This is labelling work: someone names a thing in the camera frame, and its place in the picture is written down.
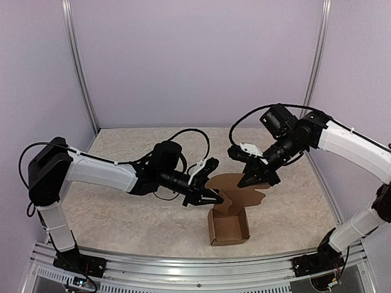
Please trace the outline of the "brown cardboard box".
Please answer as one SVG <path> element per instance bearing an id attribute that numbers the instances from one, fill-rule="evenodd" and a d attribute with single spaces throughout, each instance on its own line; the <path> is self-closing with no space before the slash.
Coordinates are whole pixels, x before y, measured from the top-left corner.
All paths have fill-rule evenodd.
<path id="1" fill-rule="evenodd" d="M 216 204 L 208 213 L 210 245 L 228 246 L 243 244 L 250 238 L 246 208 L 258 206 L 266 196 L 263 190 L 268 183 L 258 183 L 240 188 L 244 177 L 240 173 L 226 173 L 212 177 L 205 184 L 208 189 L 218 191 L 223 202 Z"/>

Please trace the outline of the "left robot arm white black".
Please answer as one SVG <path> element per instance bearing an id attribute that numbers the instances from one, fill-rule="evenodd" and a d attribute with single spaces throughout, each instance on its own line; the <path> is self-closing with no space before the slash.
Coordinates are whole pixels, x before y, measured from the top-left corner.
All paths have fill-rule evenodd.
<path id="1" fill-rule="evenodd" d="M 97 200 L 101 211 L 103 196 L 119 193 L 133 196 L 130 203 L 140 207 L 140 198 L 163 187 L 183 195 L 183 206 L 221 204 L 223 199 L 206 186 L 209 174 L 219 164 L 204 158 L 197 170 L 187 175 L 177 170 L 186 159 L 180 144 L 172 139 L 157 143 L 151 152 L 135 161 L 117 162 L 83 153 L 67 145 L 62 137 L 44 143 L 43 149 L 28 165 L 28 191 L 57 256 L 70 270 L 80 271 L 86 264 L 65 213 L 92 209 Z"/>

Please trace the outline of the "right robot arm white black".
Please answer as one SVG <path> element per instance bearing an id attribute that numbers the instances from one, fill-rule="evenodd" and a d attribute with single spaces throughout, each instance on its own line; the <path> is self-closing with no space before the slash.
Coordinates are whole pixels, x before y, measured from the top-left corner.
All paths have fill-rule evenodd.
<path id="1" fill-rule="evenodd" d="M 325 271 L 352 243 L 369 236 L 379 226 L 390 222 L 390 148 L 371 140 L 349 128 L 319 109 L 300 106 L 308 114 L 297 118 L 290 112 L 292 104 L 269 104 L 262 106 L 264 114 L 260 122 L 269 131 L 275 142 L 261 151 L 250 143 L 231 143 L 228 155 L 245 163 L 244 177 L 238 187 L 267 183 L 280 183 L 277 170 L 296 162 L 310 149 L 334 154 L 339 161 L 345 160 L 362 169 L 358 174 L 351 167 L 337 170 L 337 176 L 351 179 L 357 184 L 353 191 L 369 190 L 370 176 L 381 182 L 374 202 L 353 215 L 344 224 L 329 231 L 312 258 L 316 270 Z"/>

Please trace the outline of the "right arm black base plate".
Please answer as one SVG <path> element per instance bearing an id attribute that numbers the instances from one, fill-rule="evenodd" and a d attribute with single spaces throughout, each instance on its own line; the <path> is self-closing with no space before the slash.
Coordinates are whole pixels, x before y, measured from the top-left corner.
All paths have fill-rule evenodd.
<path id="1" fill-rule="evenodd" d="M 326 255 L 319 253 L 302 255 L 292 259 L 292 265 L 295 277 L 303 277 L 316 273 L 325 272 L 341 268 L 344 266 L 344 259 L 341 255 L 337 255 L 334 259 L 330 259 Z"/>

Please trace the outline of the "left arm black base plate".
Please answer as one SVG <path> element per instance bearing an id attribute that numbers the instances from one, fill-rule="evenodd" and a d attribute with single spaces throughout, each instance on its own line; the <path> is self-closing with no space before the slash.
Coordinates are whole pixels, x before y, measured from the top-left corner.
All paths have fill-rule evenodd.
<path id="1" fill-rule="evenodd" d="M 102 278 L 106 269 L 107 260 L 104 258 L 84 255 L 79 251 L 65 251 L 56 253 L 53 266 L 89 277 Z"/>

